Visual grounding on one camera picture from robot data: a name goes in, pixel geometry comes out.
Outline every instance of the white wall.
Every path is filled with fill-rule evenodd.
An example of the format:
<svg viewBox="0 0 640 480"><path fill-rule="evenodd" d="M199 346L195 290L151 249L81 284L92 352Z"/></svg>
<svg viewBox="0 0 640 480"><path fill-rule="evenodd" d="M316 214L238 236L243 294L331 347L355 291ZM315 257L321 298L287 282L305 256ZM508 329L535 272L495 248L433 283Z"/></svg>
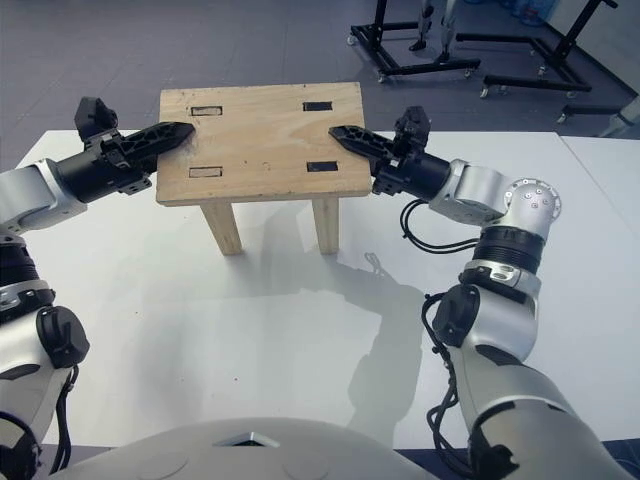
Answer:
<svg viewBox="0 0 640 480"><path fill-rule="evenodd" d="M578 45L640 92L640 1L616 0L618 8L602 3L578 37ZM587 0L558 0L549 23L567 33Z"/></svg>

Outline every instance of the stool leg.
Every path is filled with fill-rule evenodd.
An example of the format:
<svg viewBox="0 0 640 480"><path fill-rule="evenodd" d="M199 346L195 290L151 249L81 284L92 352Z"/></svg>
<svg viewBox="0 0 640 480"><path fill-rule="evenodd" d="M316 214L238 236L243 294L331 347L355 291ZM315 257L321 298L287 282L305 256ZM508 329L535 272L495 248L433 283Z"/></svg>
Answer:
<svg viewBox="0 0 640 480"><path fill-rule="evenodd" d="M327 197L311 200L313 217L316 221L318 246L321 253L336 253L339 243L339 198Z"/></svg>
<svg viewBox="0 0 640 480"><path fill-rule="evenodd" d="M223 255L242 253L233 206L230 203L203 203L200 205L211 233L218 242Z"/></svg>

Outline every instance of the black metal stand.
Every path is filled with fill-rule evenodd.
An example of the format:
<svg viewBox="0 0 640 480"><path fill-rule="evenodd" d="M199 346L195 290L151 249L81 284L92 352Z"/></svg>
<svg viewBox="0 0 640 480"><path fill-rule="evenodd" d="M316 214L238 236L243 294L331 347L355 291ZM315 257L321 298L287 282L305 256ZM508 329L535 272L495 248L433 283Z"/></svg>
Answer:
<svg viewBox="0 0 640 480"><path fill-rule="evenodd" d="M453 58L449 52L445 51L431 63L398 65L391 54L382 46L382 34L391 30L415 30L418 28L418 22L384 23L386 9L387 0L378 0L374 22L370 25L352 25L351 35L347 40L349 45L355 44L355 39L362 44L371 60L378 66L379 83L383 83L389 75L415 75L445 70L466 69L465 77L469 77L471 72L480 65L480 59Z"/></svg>
<svg viewBox="0 0 640 480"><path fill-rule="evenodd" d="M622 110L621 106L612 105L565 105L562 108L562 115L556 120L557 123L564 123L567 118L574 115L615 115Z"/></svg>
<svg viewBox="0 0 640 480"><path fill-rule="evenodd" d="M549 46L543 39L536 37L521 37L509 35L483 35L473 33L459 33L456 40L459 42L503 42L503 43L526 43L531 47L532 54L537 52L544 60L544 64L538 69L538 78L508 77L501 75L487 75L484 77L484 86L480 97L484 98L489 93L491 85L500 85L505 89L507 85L514 87L539 88L543 90L562 90L567 92L567 96L572 98L575 92L589 92L589 85L571 66L567 63L567 56L576 45L578 35L585 27L596 8L600 3L606 3L611 8L617 8L618 4L613 0L589 0L580 12L580 15L571 26L569 33L562 37L555 49ZM544 79L547 68L552 68L561 81L550 81Z"/></svg>

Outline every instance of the white table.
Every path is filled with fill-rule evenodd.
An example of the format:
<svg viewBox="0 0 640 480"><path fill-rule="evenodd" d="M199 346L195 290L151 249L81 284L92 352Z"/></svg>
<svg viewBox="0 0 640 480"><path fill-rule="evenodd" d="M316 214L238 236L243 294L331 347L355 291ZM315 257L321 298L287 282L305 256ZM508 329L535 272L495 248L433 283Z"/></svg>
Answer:
<svg viewBox="0 0 640 480"><path fill-rule="evenodd" d="M46 132L21 165L80 149L75 132ZM434 132L429 151L558 189L564 211L539 271L528 363L601 439L640 436L637 236L553 133ZM113 194L25 235L40 276L92 343L69 397L74 444L289 416L349 425L395 448L433 447L424 416L446 374L418 315L423 292L452 286L469 251L430 256L403 240L409 197L400 195L343 200L335 258L317 251L309 205L238 205L246 253L225 258L197 207L162 207L154 195ZM415 230L435 243L477 234L428 210L416 212ZM465 445L457 409L444 431ZM46 440L57 440L55 427Z"/></svg>
<svg viewBox="0 0 640 480"><path fill-rule="evenodd" d="M622 219L640 237L640 140L562 137Z"/></svg>

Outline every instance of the wooden stool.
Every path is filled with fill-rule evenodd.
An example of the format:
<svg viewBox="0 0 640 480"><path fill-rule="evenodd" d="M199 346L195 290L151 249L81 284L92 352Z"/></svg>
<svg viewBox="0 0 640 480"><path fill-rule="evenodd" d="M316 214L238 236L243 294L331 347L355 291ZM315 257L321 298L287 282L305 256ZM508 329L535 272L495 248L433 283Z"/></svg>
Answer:
<svg viewBox="0 0 640 480"><path fill-rule="evenodd" d="M364 125L358 83L164 90L160 120L196 131L158 159L157 201L200 205L224 255L242 251L233 203L311 199L320 251L335 253L339 198L371 191L367 161L328 133Z"/></svg>

